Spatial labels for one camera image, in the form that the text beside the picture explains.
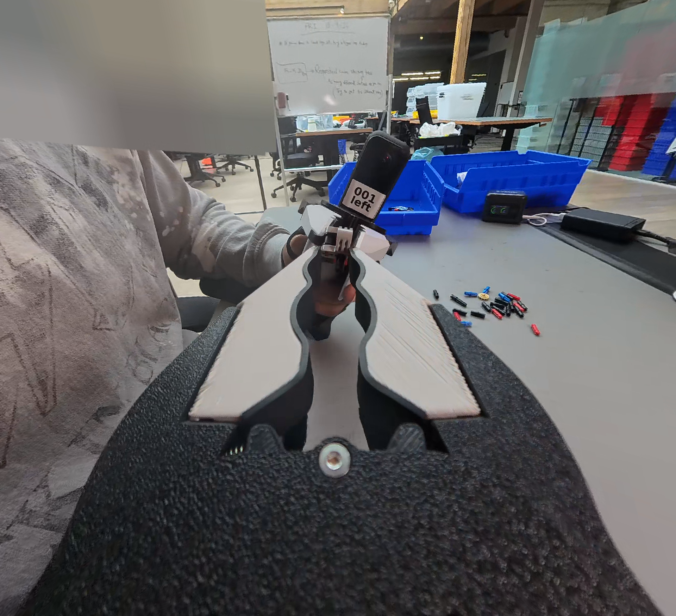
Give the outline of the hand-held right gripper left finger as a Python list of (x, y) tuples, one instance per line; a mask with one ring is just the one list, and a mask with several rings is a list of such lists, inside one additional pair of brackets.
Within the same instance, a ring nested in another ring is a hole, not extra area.
[(191, 421), (299, 421), (312, 387), (305, 330), (314, 315), (312, 264), (317, 249), (246, 297), (189, 411)]

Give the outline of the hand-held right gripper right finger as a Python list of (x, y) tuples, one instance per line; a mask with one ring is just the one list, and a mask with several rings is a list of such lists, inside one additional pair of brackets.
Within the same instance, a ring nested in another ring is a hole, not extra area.
[(478, 417), (480, 407), (430, 302), (365, 252), (352, 250), (364, 381), (425, 420)]

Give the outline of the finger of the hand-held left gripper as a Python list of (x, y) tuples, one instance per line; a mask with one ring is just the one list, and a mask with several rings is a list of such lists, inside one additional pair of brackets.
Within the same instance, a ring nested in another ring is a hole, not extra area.
[(357, 228), (353, 233), (351, 254), (360, 251), (379, 263), (391, 253), (391, 245), (385, 234), (370, 228)]
[(333, 226), (333, 211), (325, 205), (307, 205), (301, 215), (301, 229), (306, 236), (303, 251), (325, 244), (328, 229)]

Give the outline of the small grey toy brick assembly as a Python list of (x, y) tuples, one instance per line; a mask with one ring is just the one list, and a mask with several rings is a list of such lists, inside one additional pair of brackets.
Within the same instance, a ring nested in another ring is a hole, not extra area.
[(329, 226), (320, 245), (320, 253), (329, 261), (336, 261), (336, 257), (346, 257), (351, 249), (353, 229), (344, 226)]

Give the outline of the person's left forearm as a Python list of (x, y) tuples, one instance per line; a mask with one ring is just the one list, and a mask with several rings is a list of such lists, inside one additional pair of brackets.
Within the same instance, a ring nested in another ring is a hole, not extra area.
[(182, 279), (230, 277), (258, 287), (277, 274), (290, 234), (253, 225), (191, 187), (163, 152), (135, 150), (165, 265)]

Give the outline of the grey desk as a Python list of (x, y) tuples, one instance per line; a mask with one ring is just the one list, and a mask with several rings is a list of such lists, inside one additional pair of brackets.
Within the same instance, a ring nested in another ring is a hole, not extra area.
[[(530, 225), (442, 209), (382, 262), (427, 299), (489, 286), (523, 320), (466, 328), (536, 396), (576, 458), (616, 547), (675, 614), (675, 301)], [(541, 335), (535, 336), (535, 323)]]

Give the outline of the person's left hand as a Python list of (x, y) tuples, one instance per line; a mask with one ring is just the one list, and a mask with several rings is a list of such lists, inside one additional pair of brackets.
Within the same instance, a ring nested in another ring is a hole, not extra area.
[[(300, 257), (308, 243), (308, 238), (302, 233), (291, 235), (282, 251), (283, 266), (288, 266)], [(332, 266), (328, 266), (328, 273), (323, 274), (313, 283), (312, 298), (314, 310), (319, 316), (335, 317), (346, 310), (356, 299), (356, 290), (350, 283), (349, 277), (336, 274)]]

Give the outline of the wooden top table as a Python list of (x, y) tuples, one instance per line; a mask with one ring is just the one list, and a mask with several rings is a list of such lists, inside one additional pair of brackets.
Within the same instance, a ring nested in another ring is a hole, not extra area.
[(321, 131), (298, 131), (295, 137), (300, 140), (300, 145), (311, 148), (312, 153), (320, 157), (320, 163), (325, 167), (339, 166), (339, 141), (364, 143), (368, 135), (373, 132), (371, 128), (350, 129), (339, 128)]
[[(413, 119), (410, 117), (389, 117), (392, 123), (397, 123), (401, 125), (406, 125), (409, 129), (411, 127), (419, 127), (420, 121), (418, 119)], [(512, 142), (514, 138), (514, 133), (517, 130), (530, 128), (533, 126), (546, 126), (553, 121), (552, 117), (477, 117), (474, 119), (433, 119), (433, 125), (446, 124), (449, 122), (454, 122), (456, 126), (461, 128), (484, 128), (488, 127), (491, 129), (503, 131), (503, 140), (501, 151), (512, 150)], [(431, 136), (431, 137), (422, 137), (419, 138), (417, 131), (415, 133), (414, 141), (427, 141), (430, 146), (433, 142), (438, 142), (443, 144), (444, 140), (447, 137), (452, 136)]]

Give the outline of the pile of small connector pins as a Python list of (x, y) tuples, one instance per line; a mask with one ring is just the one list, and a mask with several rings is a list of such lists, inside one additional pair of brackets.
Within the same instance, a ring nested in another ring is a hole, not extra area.
[[(491, 296), (490, 301), (478, 299), (481, 292), (487, 292)], [(475, 321), (483, 321), (487, 317), (494, 317), (500, 321), (511, 317), (524, 319), (528, 313), (528, 307), (516, 294), (504, 291), (493, 294), (489, 286), (483, 291), (465, 291), (462, 296), (451, 293), (448, 298), (453, 304), (453, 318), (466, 328), (472, 327)]]

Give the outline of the stack of clear storage boxes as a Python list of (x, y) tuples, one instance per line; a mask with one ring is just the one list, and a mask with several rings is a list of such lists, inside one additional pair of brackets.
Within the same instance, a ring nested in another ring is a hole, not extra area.
[(417, 100), (427, 98), (434, 119), (474, 119), (486, 91), (486, 82), (425, 83), (407, 91), (406, 115), (413, 117)]

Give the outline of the whiteboard on stand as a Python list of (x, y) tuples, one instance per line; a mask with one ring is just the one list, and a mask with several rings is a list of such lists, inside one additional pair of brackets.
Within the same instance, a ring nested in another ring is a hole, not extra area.
[[(278, 117), (295, 117), (297, 132), (371, 128), (367, 118), (389, 121), (393, 81), (387, 72), (388, 17), (335, 16), (271, 19), (268, 39), (273, 73), (276, 143)], [(321, 163), (309, 169), (315, 181), (329, 181), (348, 157), (357, 158), (364, 143), (339, 141), (339, 166)], [(287, 178), (283, 192), (289, 204)]]

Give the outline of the black charger with green display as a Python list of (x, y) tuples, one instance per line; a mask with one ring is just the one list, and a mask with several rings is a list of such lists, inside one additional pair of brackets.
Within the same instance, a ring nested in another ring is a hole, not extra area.
[(485, 223), (519, 225), (522, 223), (527, 194), (520, 190), (494, 190), (486, 195), (481, 220)]

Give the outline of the long blue plastic bin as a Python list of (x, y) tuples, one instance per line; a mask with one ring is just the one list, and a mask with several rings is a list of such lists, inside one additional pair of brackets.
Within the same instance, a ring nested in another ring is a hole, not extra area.
[[(527, 207), (568, 205), (591, 161), (556, 153), (516, 150), (436, 156), (432, 168), (442, 177), (443, 203), (461, 214), (480, 213), (489, 191), (520, 190)], [(456, 174), (468, 171), (458, 188)]]

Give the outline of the wooden pillar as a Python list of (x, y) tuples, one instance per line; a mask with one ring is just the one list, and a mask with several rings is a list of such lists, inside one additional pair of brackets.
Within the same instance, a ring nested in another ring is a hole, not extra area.
[(458, 16), (450, 70), (450, 84), (452, 85), (464, 83), (475, 3), (476, 0), (458, 1)]

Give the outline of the black power adapter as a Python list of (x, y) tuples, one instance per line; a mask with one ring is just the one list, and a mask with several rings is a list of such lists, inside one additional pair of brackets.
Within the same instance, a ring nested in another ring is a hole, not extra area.
[(589, 237), (627, 243), (644, 230), (646, 219), (637, 216), (609, 213), (590, 208), (567, 211), (561, 219), (562, 232), (572, 232)]

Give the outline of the stacks of coloured storage bins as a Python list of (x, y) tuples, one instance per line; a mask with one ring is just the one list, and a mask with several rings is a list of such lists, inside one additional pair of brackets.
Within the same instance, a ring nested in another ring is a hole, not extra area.
[(674, 92), (573, 98), (561, 103), (549, 150), (591, 170), (659, 175), (674, 137)]

